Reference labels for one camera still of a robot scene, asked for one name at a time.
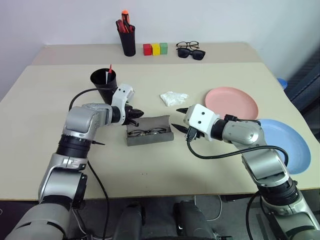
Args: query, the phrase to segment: red pen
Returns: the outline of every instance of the red pen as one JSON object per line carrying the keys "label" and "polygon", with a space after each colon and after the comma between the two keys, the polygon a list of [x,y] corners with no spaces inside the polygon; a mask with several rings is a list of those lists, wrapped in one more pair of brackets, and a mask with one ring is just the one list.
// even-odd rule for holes
{"label": "red pen", "polygon": [[126,33],[126,29],[125,29],[124,23],[122,22],[121,19],[117,20],[115,22],[115,24],[116,24],[116,27],[117,27],[117,29],[118,29],[118,31],[120,33]]}
{"label": "red pen", "polygon": [[108,77],[106,79],[106,83],[110,83],[112,81],[112,64],[110,64],[109,71],[108,71]]}

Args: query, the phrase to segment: power cord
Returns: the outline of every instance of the power cord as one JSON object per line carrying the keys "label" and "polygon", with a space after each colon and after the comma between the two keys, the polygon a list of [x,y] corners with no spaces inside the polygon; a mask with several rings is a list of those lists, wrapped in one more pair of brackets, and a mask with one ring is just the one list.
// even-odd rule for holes
{"label": "power cord", "polygon": [[221,159],[221,158],[231,157],[231,156],[234,156],[234,155],[243,154],[243,153],[252,152],[252,151],[261,150],[261,149],[275,149],[275,150],[279,150],[280,152],[282,152],[284,154],[284,165],[285,166],[288,166],[288,162],[289,162],[288,153],[284,149],[282,149],[281,147],[278,147],[278,146],[271,146],[271,145],[254,146],[254,147],[242,149],[242,150],[239,150],[239,151],[229,152],[229,153],[225,153],[225,154],[221,154],[221,155],[202,156],[202,155],[197,154],[192,149],[192,147],[190,145],[190,142],[191,142],[190,138],[187,138],[186,144],[188,146],[188,149],[190,150],[190,152],[193,155],[195,155],[196,157],[198,157],[200,159]]}
{"label": "power cord", "polygon": [[[219,213],[218,213],[218,215],[217,215],[215,218],[207,219],[208,222],[215,221],[215,220],[219,219],[220,216],[221,216],[221,213],[222,213],[222,199],[221,199],[221,196],[220,196],[220,195],[217,195],[217,196],[219,197],[219,200],[220,200],[220,210],[219,210]],[[196,195],[193,196],[193,201],[194,201],[194,205],[197,205],[197,203],[196,203]]]}
{"label": "power cord", "polygon": [[258,120],[252,120],[252,119],[240,119],[240,118],[238,118],[238,119],[237,119],[237,121],[239,121],[239,122],[249,121],[249,122],[253,122],[253,123],[256,123],[256,124],[258,124],[259,126],[261,126],[261,122],[260,122],[260,121],[258,121]]}
{"label": "power cord", "polygon": [[80,97],[82,94],[85,94],[85,93],[91,92],[91,91],[97,91],[97,90],[106,91],[106,90],[114,90],[114,89],[116,89],[116,88],[115,87],[114,88],[104,88],[104,87],[103,88],[90,88],[90,89],[84,90],[82,92],[79,92],[77,95],[74,96],[74,98],[72,98],[72,100],[71,100],[71,102],[69,104],[69,111],[72,109],[72,106],[74,105],[75,100],[78,97]]}
{"label": "power cord", "polygon": [[105,223],[104,223],[104,227],[103,227],[103,234],[102,234],[102,240],[105,240],[106,238],[106,234],[107,234],[107,227],[108,227],[108,221],[109,221],[109,215],[110,215],[110,203],[109,203],[109,197],[108,197],[108,194],[107,194],[107,191],[104,187],[104,185],[102,184],[102,182],[100,181],[98,175],[96,174],[95,170],[93,169],[93,167],[91,166],[89,160],[88,160],[88,166],[91,170],[91,172],[93,173],[93,175],[95,176],[96,180],[98,181],[102,191],[103,191],[103,194],[105,196],[105,200],[106,200],[106,217],[105,217]]}
{"label": "power cord", "polygon": [[250,198],[248,205],[246,206],[246,210],[245,210],[245,226],[246,226],[246,231],[249,235],[249,239],[250,240],[254,240],[251,234],[251,230],[250,230],[250,225],[249,225],[249,211],[250,211],[250,207],[252,202],[255,200],[256,196],[259,195],[259,191],[257,191],[255,194],[253,194],[253,196]]}
{"label": "power cord", "polygon": [[[90,89],[84,90],[84,91],[78,93],[77,95],[75,95],[75,96],[73,97],[73,99],[71,100],[71,102],[70,102],[70,104],[69,104],[69,111],[72,109],[75,100],[76,100],[79,96],[81,96],[82,94],[85,94],[85,93],[91,92],[91,91],[97,91],[97,90],[106,91],[106,90],[113,90],[113,89],[115,89],[115,88],[90,88]],[[91,166],[89,160],[88,160],[87,164],[88,164],[91,172],[92,172],[93,175],[95,176],[96,180],[98,181],[98,183],[99,183],[99,185],[100,185],[100,187],[101,187],[101,189],[102,189],[102,191],[103,191],[103,194],[104,194],[104,196],[105,196],[105,200],[106,200],[106,211],[107,211],[107,212],[106,212],[105,223],[104,223],[104,227],[103,227],[103,234],[102,234],[102,238],[101,238],[102,240],[106,240],[107,227],[108,227],[108,221],[109,221],[109,215],[110,215],[109,197],[108,197],[108,194],[107,194],[107,191],[106,191],[104,185],[103,185],[102,182],[100,181],[98,175],[96,174],[95,170],[94,170],[93,167]]]}
{"label": "power cord", "polygon": [[[86,227],[85,227],[84,221],[82,220],[82,218],[81,218],[78,210],[72,209],[72,213],[73,213],[73,215],[74,215],[75,221],[77,222],[80,231],[84,234],[84,236],[81,237],[81,239],[86,239],[86,237],[87,237],[89,234],[88,234],[87,231],[86,231]],[[93,238],[94,240],[102,240],[102,237],[99,237],[99,236],[92,236],[92,238]],[[113,238],[112,236],[107,236],[107,237],[105,238],[105,240],[112,240],[112,238]]]}

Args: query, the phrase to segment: toy block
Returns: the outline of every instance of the toy block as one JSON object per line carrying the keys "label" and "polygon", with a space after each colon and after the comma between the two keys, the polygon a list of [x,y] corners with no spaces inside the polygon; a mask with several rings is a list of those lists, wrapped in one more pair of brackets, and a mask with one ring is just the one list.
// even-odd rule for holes
{"label": "toy block", "polygon": [[152,55],[157,56],[160,55],[160,45],[159,43],[152,43]]}
{"label": "toy block", "polygon": [[160,43],[160,54],[168,54],[168,43]]}
{"label": "toy block", "polygon": [[145,56],[152,55],[152,47],[151,47],[151,44],[149,44],[149,43],[143,44],[143,54],[144,54]]}

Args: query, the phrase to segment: green block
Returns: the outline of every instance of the green block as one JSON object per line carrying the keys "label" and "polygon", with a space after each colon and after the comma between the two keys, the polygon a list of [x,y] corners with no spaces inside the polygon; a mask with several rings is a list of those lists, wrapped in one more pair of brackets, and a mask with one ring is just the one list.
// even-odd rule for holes
{"label": "green block", "polygon": [[160,43],[160,54],[168,54],[168,43]]}

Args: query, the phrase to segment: blue object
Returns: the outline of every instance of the blue object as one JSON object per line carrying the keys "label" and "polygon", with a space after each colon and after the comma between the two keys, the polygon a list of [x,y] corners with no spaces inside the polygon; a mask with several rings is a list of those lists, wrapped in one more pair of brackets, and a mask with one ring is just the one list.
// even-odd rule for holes
{"label": "blue object", "polygon": [[288,83],[286,80],[284,80],[283,78],[277,78],[278,82],[281,84],[283,90],[285,90],[288,87]]}
{"label": "blue object", "polygon": [[[283,148],[289,155],[287,169],[290,174],[300,174],[305,171],[311,162],[311,154],[305,140],[292,127],[283,122],[272,119],[260,119],[268,145]],[[284,161],[285,156],[278,151]]]}

